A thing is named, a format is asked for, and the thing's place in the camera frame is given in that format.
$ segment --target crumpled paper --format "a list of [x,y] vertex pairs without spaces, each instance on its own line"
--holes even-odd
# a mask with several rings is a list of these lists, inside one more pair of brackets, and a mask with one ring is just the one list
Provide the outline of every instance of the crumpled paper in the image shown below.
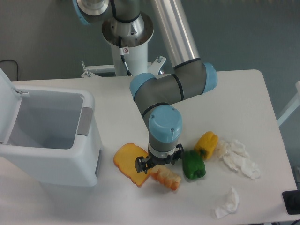
[[240,198],[233,186],[231,186],[229,192],[226,194],[226,202],[215,208],[215,214],[217,219],[220,219],[228,214],[235,213],[240,202]]
[[238,140],[226,142],[219,140],[216,147],[217,156],[225,162],[225,164],[234,171],[239,169],[242,173],[255,180],[261,176],[258,165],[251,161],[246,147]]

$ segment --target silver metal tube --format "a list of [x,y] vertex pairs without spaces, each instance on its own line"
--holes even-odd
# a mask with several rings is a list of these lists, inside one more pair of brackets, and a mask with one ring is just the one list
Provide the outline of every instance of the silver metal tube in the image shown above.
[[173,67],[199,58],[180,0],[152,0]]

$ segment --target white table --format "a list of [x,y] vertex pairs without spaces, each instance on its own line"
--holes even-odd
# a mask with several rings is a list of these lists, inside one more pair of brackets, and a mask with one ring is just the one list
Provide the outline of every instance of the white table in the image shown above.
[[[182,180],[176,192],[152,178],[138,188],[113,164],[122,145],[148,145],[148,131],[129,91],[130,77],[19,82],[91,91],[104,151],[92,188],[41,184],[0,158],[0,223],[229,225],[299,219],[287,214],[281,196],[296,185],[262,74],[230,71],[218,77],[214,91],[174,105],[183,118],[179,142],[190,150],[210,130],[237,138],[260,166],[260,179],[236,174],[214,156],[206,162],[205,177],[194,182],[184,178],[177,162],[172,169]],[[237,213],[213,219],[212,209],[231,185],[240,196]]]

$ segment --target bin lid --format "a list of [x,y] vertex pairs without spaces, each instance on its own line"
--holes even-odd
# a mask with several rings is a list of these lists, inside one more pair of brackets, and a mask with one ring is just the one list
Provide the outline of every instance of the bin lid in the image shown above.
[[16,119],[21,102],[21,94],[0,69],[0,142],[5,143],[11,126]]

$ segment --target metal bracket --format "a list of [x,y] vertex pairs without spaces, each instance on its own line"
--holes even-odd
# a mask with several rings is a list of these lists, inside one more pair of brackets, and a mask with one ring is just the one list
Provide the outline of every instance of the metal bracket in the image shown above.
[[[166,58],[163,56],[158,56],[153,62],[148,62],[148,73],[152,73],[154,75],[164,74],[161,71],[161,67],[166,62]],[[95,74],[103,74],[103,73],[113,73],[115,72],[114,65],[103,65],[103,66],[90,66],[86,67],[84,61],[81,61],[83,74],[82,78],[93,77]]]

